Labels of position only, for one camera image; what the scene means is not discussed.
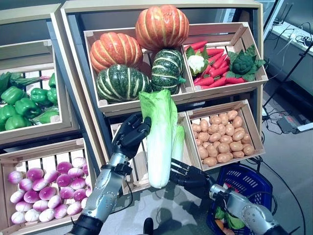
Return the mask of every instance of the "potato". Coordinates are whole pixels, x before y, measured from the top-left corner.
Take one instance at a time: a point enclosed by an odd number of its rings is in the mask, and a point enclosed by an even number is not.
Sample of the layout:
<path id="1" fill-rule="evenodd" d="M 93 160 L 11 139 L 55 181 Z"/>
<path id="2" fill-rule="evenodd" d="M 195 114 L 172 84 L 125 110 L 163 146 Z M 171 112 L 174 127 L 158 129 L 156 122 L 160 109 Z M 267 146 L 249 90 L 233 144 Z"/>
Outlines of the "potato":
<path id="1" fill-rule="evenodd" d="M 207 122 L 207 120 L 202 119 L 200 121 L 200 127 L 203 132 L 207 132 L 207 129 L 209 128 L 209 123 Z"/>
<path id="2" fill-rule="evenodd" d="M 243 151 L 233 152 L 234 158 L 243 158 L 245 156 Z"/>
<path id="3" fill-rule="evenodd" d="M 221 124 L 226 126 L 228 124 L 228 116 L 227 114 L 220 114 L 219 118 L 222 120 Z"/>
<path id="4" fill-rule="evenodd" d="M 242 143 L 239 143 L 239 142 L 232 142 L 229 144 L 229 147 L 230 147 L 231 151 L 233 151 L 233 152 L 238 152 L 238 151 L 241 151 L 243 149 Z"/>
<path id="5" fill-rule="evenodd" d="M 198 134 L 198 139 L 201 140 L 202 142 L 208 141 L 210 138 L 210 135 L 207 132 L 200 132 Z"/>
<path id="6" fill-rule="evenodd" d="M 219 155 L 217 155 L 216 160 L 219 163 L 227 163 L 230 161 L 230 155 L 227 153 L 220 153 Z"/>
<path id="7" fill-rule="evenodd" d="M 191 124 L 191 129 L 193 130 L 193 131 L 196 131 L 196 132 L 200 132 L 201 131 L 201 126 L 200 125 L 198 125 L 198 124 Z"/>
<path id="8" fill-rule="evenodd" d="M 244 137 L 241 139 L 241 143 L 251 143 L 251 137 L 248 133 L 244 134 Z"/>
<path id="9" fill-rule="evenodd" d="M 198 151 L 201 159 L 205 159 L 209 156 L 209 153 L 203 146 L 198 146 Z"/>
<path id="10" fill-rule="evenodd" d="M 233 142 L 233 138 L 231 136 L 226 136 L 226 135 L 223 135 L 220 140 L 219 140 L 221 143 L 232 143 Z"/>
<path id="11" fill-rule="evenodd" d="M 221 137 L 222 136 L 220 133 L 214 133 L 213 135 L 210 136 L 209 141 L 211 143 L 214 143 L 215 141 L 218 141 Z"/>
<path id="12" fill-rule="evenodd" d="M 211 143 L 209 143 L 209 142 L 203 142 L 203 144 L 202 144 L 202 146 L 203 146 L 204 148 L 208 147 L 209 145 L 211 145 Z"/>
<path id="13" fill-rule="evenodd" d="M 219 146 L 217 146 L 217 150 L 219 153 L 228 153 L 229 152 L 229 144 L 228 143 L 220 143 Z"/>
<path id="14" fill-rule="evenodd" d="M 241 140 L 245 135 L 245 132 L 244 131 L 237 131 L 233 134 L 233 140 L 234 141 L 239 141 Z"/>
<path id="15" fill-rule="evenodd" d="M 235 133 L 236 133 L 237 131 L 244 131 L 244 132 L 246 132 L 246 130 L 245 130 L 243 127 L 238 127 L 238 128 L 236 128 L 236 129 L 235 129 Z"/>
<path id="16" fill-rule="evenodd" d="M 227 113 L 228 120 L 232 121 L 237 116 L 237 114 L 238 114 L 238 112 L 236 110 L 229 111 Z"/>
<path id="17" fill-rule="evenodd" d="M 244 147 L 244 153 L 247 156 L 254 154 L 254 147 L 252 145 Z"/>
<path id="18" fill-rule="evenodd" d="M 242 126 L 243 120 L 240 116 L 236 116 L 231 124 L 233 124 L 234 128 L 238 128 Z"/>
<path id="19" fill-rule="evenodd" d="M 216 150 L 216 147 L 214 147 L 213 145 L 209 145 L 208 147 L 206 147 L 206 150 L 209 154 L 209 157 L 211 158 L 217 157 L 218 152 Z"/>
<path id="20" fill-rule="evenodd" d="M 199 140 L 199 139 L 196 139 L 196 145 L 197 145 L 197 146 L 202 145 L 202 142 L 203 142 L 203 141 L 201 141 L 201 140 Z"/>
<path id="21" fill-rule="evenodd" d="M 226 134 L 228 136 L 233 136 L 233 134 L 235 132 L 234 126 L 232 124 L 227 124 L 225 128 L 226 128 Z"/>
<path id="22" fill-rule="evenodd" d="M 220 133 L 222 136 L 226 134 L 226 127 L 223 124 L 219 124 L 218 133 Z"/>
<path id="23" fill-rule="evenodd" d="M 213 116 L 210 118 L 210 123 L 211 124 L 221 124 L 222 123 L 222 119 L 218 116 Z"/>
<path id="24" fill-rule="evenodd" d="M 213 146 L 217 149 L 217 146 L 219 146 L 220 143 L 221 143 L 221 142 L 216 141 L 216 142 L 213 143 Z"/>
<path id="25" fill-rule="evenodd" d="M 202 164 L 206 164 L 208 166 L 215 166 L 216 163 L 217 163 L 216 158 L 211 158 L 211 157 L 204 159 L 202 162 Z"/>
<path id="26" fill-rule="evenodd" d="M 218 124 L 212 124 L 212 125 L 209 126 L 207 131 L 208 131 L 209 134 L 212 135 L 212 134 L 218 132 L 218 130 L 219 130 L 219 125 Z"/>
<path id="27" fill-rule="evenodd" d="M 192 133 L 194 134 L 195 139 L 198 138 L 198 133 L 196 131 L 192 131 Z"/>

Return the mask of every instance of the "green bell pepper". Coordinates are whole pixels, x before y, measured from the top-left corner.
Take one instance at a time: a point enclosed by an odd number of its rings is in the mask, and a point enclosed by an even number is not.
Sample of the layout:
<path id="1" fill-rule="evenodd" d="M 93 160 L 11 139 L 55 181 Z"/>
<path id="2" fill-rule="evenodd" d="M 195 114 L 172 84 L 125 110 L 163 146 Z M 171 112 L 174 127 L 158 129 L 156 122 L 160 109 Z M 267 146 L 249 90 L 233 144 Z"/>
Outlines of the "green bell pepper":
<path id="1" fill-rule="evenodd" d="M 31 126 L 31 122 L 18 114 L 15 114 L 12 117 L 10 117 L 5 123 L 5 129 L 7 131 L 27 126 Z"/>
<path id="2" fill-rule="evenodd" d="M 51 88 L 56 88 L 56 84 L 55 84 L 55 75 L 54 73 L 52 74 L 52 76 L 49 79 L 49 87 Z"/>
<path id="3" fill-rule="evenodd" d="M 0 108 L 0 125 L 4 126 L 6 121 L 15 114 L 17 113 L 14 106 L 11 104 L 7 104 Z"/>
<path id="4" fill-rule="evenodd" d="M 15 104 L 16 101 L 24 97 L 24 91 L 15 86 L 8 88 L 2 93 L 1 99 L 8 104 Z"/>
<path id="5" fill-rule="evenodd" d="M 30 92 L 30 99 L 37 104 L 51 106 L 52 103 L 48 100 L 47 92 L 48 90 L 45 89 L 34 88 Z"/>
<path id="6" fill-rule="evenodd" d="M 57 96 L 57 89 L 56 88 L 51 88 L 47 92 L 48 100 L 52 102 L 53 104 L 58 104 L 58 96 Z"/>
<path id="7" fill-rule="evenodd" d="M 46 111 L 32 119 L 32 123 L 35 125 L 50 123 L 50 118 L 56 115 L 59 115 L 58 111 Z"/>
<path id="8" fill-rule="evenodd" d="M 41 113 L 40 107 L 29 98 L 22 98 L 15 103 L 15 110 L 25 118 L 34 118 Z"/>

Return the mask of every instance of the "orange pumpkin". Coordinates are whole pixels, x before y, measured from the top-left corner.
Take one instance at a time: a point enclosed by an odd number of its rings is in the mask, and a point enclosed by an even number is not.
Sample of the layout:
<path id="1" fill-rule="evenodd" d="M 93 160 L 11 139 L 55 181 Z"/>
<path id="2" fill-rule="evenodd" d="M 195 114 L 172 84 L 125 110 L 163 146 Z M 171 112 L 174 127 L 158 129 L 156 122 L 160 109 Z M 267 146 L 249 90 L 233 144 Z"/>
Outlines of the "orange pumpkin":
<path id="1" fill-rule="evenodd" d="M 90 60 L 97 72 L 115 64 L 136 68 L 141 65 L 142 51 L 137 40 L 127 34 L 104 33 L 92 44 Z"/>
<path id="2" fill-rule="evenodd" d="M 136 38 L 148 50 L 178 47 L 188 37 L 188 31 L 187 17 L 173 5 L 143 10 L 136 23 Z"/>

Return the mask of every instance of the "green striped squash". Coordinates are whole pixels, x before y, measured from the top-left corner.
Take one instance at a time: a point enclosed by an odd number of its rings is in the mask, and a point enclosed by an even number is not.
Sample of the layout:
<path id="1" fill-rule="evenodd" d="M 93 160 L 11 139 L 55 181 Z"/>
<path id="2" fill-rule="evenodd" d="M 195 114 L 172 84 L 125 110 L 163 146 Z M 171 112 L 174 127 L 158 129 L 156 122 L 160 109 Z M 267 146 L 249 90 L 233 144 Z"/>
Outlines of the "green striped squash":
<path id="1" fill-rule="evenodd" d="M 170 90 L 171 94 L 179 92 L 180 84 L 186 82 L 181 77 L 184 61 L 178 50 L 163 49 L 159 51 L 152 65 L 152 90 Z"/>
<path id="2" fill-rule="evenodd" d="M 137 100 L 139 92 L 151 92 L 148 76 L 126 65 L 112 65 L 99 72 L 96 79 L 100 99 L 108 103 Z"/>

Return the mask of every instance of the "black cable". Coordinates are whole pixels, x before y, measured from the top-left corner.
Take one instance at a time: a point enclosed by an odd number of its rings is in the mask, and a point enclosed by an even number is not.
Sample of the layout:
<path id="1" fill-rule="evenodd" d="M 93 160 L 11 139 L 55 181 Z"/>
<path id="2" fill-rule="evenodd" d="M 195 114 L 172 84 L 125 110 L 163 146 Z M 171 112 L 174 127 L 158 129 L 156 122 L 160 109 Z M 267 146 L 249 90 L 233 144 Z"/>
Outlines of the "black cable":
<path id="1" fill-rule="evenodd" d="M 131 190 L 131 187 L 130 187 L 129 184 L 128 184 L 128 181 L 125 180 L 125 182 L 126 182 L 126 184 L 127 184 L 127 186 L 128 186 L 129 192 L 130 192 L 130 194 L 131 194 L 131 201 L 130 201 L 130 203 L 129 203 L 126 207 L 124 207 L 124 208 L 122 208 L 122 209 L 119 209 L 119 210 L 117 210 L 117 211 L 113 211 L 113 212 L 110 213 L 110 214 L 114 214 L 114 213 L 120 212 L 120 211 L 122 211 L 122 210 L 128 208 L 128 207 L 133 203 L 133 192 L 132 192 L 132 190 Z"/>
<path id="2" fill-rule="evenodd" d="M 272 212 L 272 215 L 275 215 L 276 212 L 277 212 L 278 204 L 277 204 L 276 198 L 274 197 L 274 195 L 272 193 L 270 193 L 270 192 L 254 192 L 253 194 L 249 195 L 247 198 L 249 199 L 250 197 L 252 197 L 252 196 L 254 196 L 254 195 L 258 194 L 258 193 L 260 193 L 260 194 L 262 194 L 262 193 L 268 194 L 268 195 L 270 195 L 272 197 L 272 199 L 274 201 L 274 204 L 275 204 L 275 207 L 274 207 L 274 210 Z"/>

